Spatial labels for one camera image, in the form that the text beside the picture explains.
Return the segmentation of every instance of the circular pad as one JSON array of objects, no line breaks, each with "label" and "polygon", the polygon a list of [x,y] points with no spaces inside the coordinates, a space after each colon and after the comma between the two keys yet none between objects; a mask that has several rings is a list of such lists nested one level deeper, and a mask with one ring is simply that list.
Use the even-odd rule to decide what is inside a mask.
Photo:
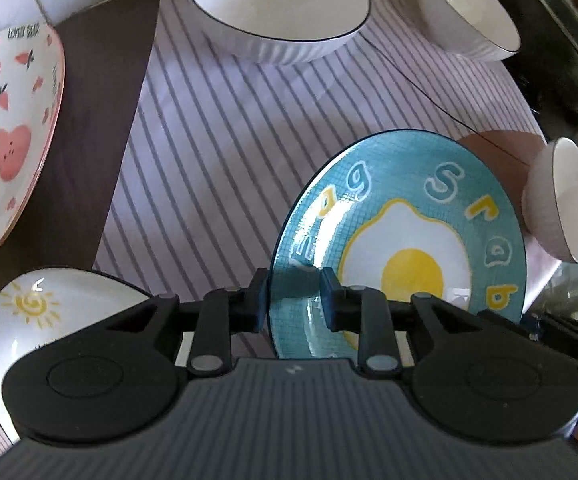
[{"label": "circular pad", "polygon": [[167,410],[175,367],[135,334],[106,331],[58,340],[16,362],[2,398],[16,429],[58,444],[124,436]]},{"label": "circular pad", "polygon": [[412,391],[445,430],[487,443],[548,439],[578,417],[578,370],[502,331],[448,336],[416,365]]}]

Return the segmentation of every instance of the egg plate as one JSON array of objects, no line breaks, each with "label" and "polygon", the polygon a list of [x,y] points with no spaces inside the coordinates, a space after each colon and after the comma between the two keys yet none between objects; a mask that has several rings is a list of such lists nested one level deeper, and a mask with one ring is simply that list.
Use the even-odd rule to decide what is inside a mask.
[{"label": "egg plate", "polygon": [[429,292],[518,322],[526,256],[501,184],[454,140],[390,130],[327,163],[291,210],[272,261],[269,323],[281,358],[355,358],[357,336],[331,333],[319,273],[408,301]]}]

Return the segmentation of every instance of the striped tablecloth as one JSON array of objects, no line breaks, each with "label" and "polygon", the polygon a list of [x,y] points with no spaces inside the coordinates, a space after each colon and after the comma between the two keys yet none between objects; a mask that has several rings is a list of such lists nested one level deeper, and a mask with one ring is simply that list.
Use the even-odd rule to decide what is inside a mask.
[{"label": "striped tablecloth", "polygon": [[[183,301],[245,285],[269,265],[303,186],[344,147],[391,128],[469,134],[360,36],[312,63],[258,66],[208,43],[188,5],[161,0],[99,270]],[[363,34],[476,130],[541,135],[502,63],[447,54],[416,23],[405,0],[372,0]],[[530,253],[540,261],[542,250],[527,250],[531,274]],[[537,283],[554,270],[536,267]],[[236,356],[273,356],[268,333],[235,336],[232,346]],[[0,428],[0,452],[9,445]]]}]

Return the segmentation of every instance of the yellow sun drawing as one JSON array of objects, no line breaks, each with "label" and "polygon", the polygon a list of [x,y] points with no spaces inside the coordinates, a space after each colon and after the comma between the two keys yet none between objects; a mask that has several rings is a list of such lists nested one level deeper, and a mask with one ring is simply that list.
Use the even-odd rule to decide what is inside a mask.
[{"label": "yellow sun drawing", "polygon": [[35,319],[39,328],[53,328],[54,323],[60,321],[60,314],[54,310],[60,303],[54,300],[53,292],[43,290],[40,286],[43,280],[35,282],[27,292],[16,281],[11,282],[0,292],[0,296],[6,300],[1,304],[13,307],[12,314],[24,317],[27,324]]}]

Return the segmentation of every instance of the black cable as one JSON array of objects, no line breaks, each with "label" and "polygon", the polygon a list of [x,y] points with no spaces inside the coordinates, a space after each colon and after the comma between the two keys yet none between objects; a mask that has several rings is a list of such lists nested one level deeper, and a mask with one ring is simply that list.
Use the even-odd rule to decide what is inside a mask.
[{"label": "black cable", "polygon": [[486,142],[488,142],[489,144],[495,146],[498,150],[500,150],[503,153],[506,153],[508,156],[510,156],[511,158],[517,160],[518,162],[520,162],[522,165],[524,166],[530,166],[530,164],[527,164],[525,161],[523,161],[522,159],[518,158],[517,156],[515,156],[513,153],[508,152],[507,150],[505,150],[504,148],[502,148],[501,146],[498,146],[495,142],[493,142],[490,139],[487,139],[486,137],[482,136],[480,134],[479,131],[477,131],[475,128],[473,128],[472,126],[469,126],[469,124],[464,123],[463,121],[461,121],[460,119],[458,119],[457,117],[455,117],[454,115],[452,115],[450,112],[448,112],[447,110],[445,110],[444,108],[442,108],[438,103],[436,103],[434,101],[434,99],[424,90],[422,90],[414,81],[412,81],[410,78],[408,78],[408,76],[402,72],[402,70],[400,70],[400,67],[398,67],[398,65],[396,64],[396,62],[394,60],[391,59],[390,56],[388,56],[387,54],[385,54],[383,51],[381,51],[381,49],[377,46],[375,46],[375,44],[369,40],[369,38],[367,38],[362,31],[358,32],[358,35],[363,38],[363,40],[365,40],[369,46],[371,46],[378,54],[380,54],[384,59],[386,59],[389,64],[395,68],[398,73],[400,75],[403,76],[403,78],[405,78],[408,83],[413,86],[413,88],[415,88],[416,90],[418,90],[418,92],[420,92],[422,95],[424,95],[427,99],[429,99],[429,101],[431,101],[431,104],[434,105],[436,108],[438,108],[438,110],[440,110],[442,113],[444,113],[445,115],[449,116],[452,120],[454,120],[455,122],[457,122],[458,124],[461,124],[462,126],[464,126],[465,128],[467,128],[470,132],[476,134],[477,136],[480,137],[480,139],[486,140]]}]

